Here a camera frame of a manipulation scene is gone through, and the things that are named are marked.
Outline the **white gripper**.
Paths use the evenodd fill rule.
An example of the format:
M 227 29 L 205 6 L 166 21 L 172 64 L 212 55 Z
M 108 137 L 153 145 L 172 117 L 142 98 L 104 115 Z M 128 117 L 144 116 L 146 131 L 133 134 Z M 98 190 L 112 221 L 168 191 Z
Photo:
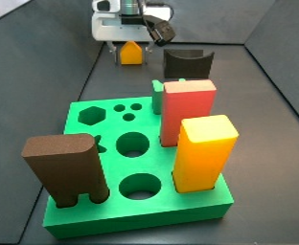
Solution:
M 106 41 L 106 47 L 117 64 L 117 48 L 112 41 L 148 42 L 144 48 L 144 63 L 152 54 L 154 42 L 149 26 L 172 17 L 172 7 L 145 0 L 93 0 L 92 35 L 96 40 Z

